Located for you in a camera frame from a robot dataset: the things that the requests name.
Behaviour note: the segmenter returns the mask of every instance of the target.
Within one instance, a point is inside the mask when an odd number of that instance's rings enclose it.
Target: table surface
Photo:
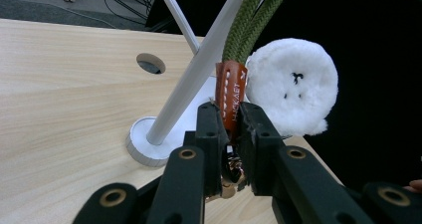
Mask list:
[[[99,188],[162,174],[136,162],[125,139],[159,114],[189,65],[183,36],[2,19],[0,36],[0,223],[72,223]],[[165,72],[144,71],[140,53]],[[286,144],[313,151],[302,137]],[[205,223],[276,219],[271,197],[247,187],[207,203]]]

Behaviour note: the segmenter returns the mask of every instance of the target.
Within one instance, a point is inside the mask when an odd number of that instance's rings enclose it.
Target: brown leather tag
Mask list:
[[[248,69],[236,61],[226,61],[216,64],[216,73],[215,102],[220,108],[229,138],[234,143],[238,134],[236,130],[239,104],[245,96]]]

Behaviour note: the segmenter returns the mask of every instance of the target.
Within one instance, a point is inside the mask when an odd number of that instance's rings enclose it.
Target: fluffy white pom-pom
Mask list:
[[[281,136],[327,129],[338,77],[321,45],[294,38],[273,41],[252,54],[246,66],[247,100],[264,109]]]

